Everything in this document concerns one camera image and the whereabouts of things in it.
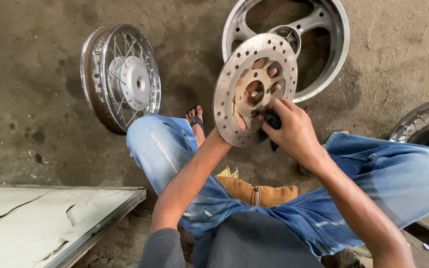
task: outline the black cloth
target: black cloth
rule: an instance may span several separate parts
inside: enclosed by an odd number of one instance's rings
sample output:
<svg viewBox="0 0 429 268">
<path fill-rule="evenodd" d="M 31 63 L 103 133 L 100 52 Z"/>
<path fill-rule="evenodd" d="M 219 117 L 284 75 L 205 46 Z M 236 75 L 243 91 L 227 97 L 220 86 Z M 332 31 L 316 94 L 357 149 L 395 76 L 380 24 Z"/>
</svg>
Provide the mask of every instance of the black cloth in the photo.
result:
<svg viewBox="0 0 429 268">
<path fill-rule="evenodd" d="M 273 127 L 274 129 L 280 129 L 281 128 L 281 126 L 282 126 L 281 118 L 276 113 L 276 111 L 274 111 L 274 110 L 268 111 L 268 112 L 259 111 L 259 113 L 264 116 L 264 119 L 266 120 L 266 122 L 268 124 L 271 125 L 271 127 Z M 273 142 L 272 140 L 270 142 L 271 142 L 271 150 L 273 150 L 273 152 L 276 152 L 276 150 L 279 148 L 279 145 L 277 145 L 277 143 Z"/>
<path fill-rule="evenodd" d="M 281 221 L 256 211 L 234 213 L 196 239 L 191 262 L 196 268 L 324 268 Z M 178 231 L 154 232 L 138 267 L 185 267 Z"/>
</svg>

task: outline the leg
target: leg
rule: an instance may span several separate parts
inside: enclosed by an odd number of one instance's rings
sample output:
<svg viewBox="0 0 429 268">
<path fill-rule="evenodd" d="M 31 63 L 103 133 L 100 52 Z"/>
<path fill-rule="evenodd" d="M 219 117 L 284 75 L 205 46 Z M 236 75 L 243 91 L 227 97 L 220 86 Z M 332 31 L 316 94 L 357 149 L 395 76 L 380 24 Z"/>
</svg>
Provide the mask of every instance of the leg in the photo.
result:
<svg viewBox="0 0 429 268">
<path fill-rule="evenodd" d="M 334 133 L 325 149 L 398 228 L 429 215 L 428 147 Z M 325 189 L 258 210 L 282 220 L 317 255 L 363 244 Z"/>
<path fill-rule="evenodd" d="M 198 149 L 196 137 L 186 119 L 157 114 L 146 115 L 132 123 L 127 133 L 127 146 L 130 156 L 145 171 L 158 195 Z M 234 199 L 210 175 L 183 214 L 180 224 L 199 236 L 218 226 L 231 213 L 252 208 Z"/>
</svg>

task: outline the concrete floor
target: concrete floor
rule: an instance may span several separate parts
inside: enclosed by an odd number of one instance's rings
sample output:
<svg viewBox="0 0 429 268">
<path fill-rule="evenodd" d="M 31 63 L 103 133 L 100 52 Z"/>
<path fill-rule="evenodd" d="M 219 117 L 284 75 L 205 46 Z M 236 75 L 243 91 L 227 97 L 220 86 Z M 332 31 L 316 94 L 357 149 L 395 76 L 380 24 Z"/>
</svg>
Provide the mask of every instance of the concrete floor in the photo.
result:
<svg viewBox="0 0 429 268">
<path fill-rule="evenodd" d="M 129 157 L 125 137 L 100 126 L 86 103 L 79 75 L 84 39 L 105 24 L 138 27 L 160 67 L 160 114 L 181 116 L 200 104 L 209 131 L 223 26 L 235 2 L 0 1 L 0 184 L 147 187 L 148 200 L 94 248 L 112 260 L 123 255 L 123 265 L 136 263 L 156 194 Z M 296 14 L 290 1 L 269 4 L 270 16 L 253 15 L 262 19 L 261 29 Z M 328 88 L 300 106 L 319 138 L 339 129 L 387 138 L 405 113 L 429 101 L 429 0 L 342 4 L 351 38 L 346 62 Z M 38 163 L 36 153 L 51 165 Z M 238 167 L 240 178 L 252 184 L 294 184 L 301 194 L 320 186 L 296 171 L 294 159 L 272 154 L 267 143 L 231 149 L 216 172 L 225 166 Z"/>
</svg>

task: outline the jeans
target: jeans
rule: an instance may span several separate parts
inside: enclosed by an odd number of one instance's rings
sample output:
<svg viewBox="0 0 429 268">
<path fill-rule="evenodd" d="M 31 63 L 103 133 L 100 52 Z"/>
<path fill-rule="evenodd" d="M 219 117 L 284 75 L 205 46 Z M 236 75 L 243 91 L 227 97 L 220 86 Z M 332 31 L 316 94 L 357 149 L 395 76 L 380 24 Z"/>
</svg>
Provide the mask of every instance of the jeans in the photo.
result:
<svg viewBox="0 0 429 268">
<path fill-rule="evenodd" d="M 129 127 L 127 146 L 158 195 L 198 149 L 186 119 L 156 114 Z M 429 215 L 429 147 L 335 132 L 325 149 L 398 228 Z M 200 236 L 241 211 L 282 221 L 318 256 L 363 244 L 323 188 L 275 207 L 252 206 L 233 198 L 213 175 L 179 223 Z"/>
</svg>

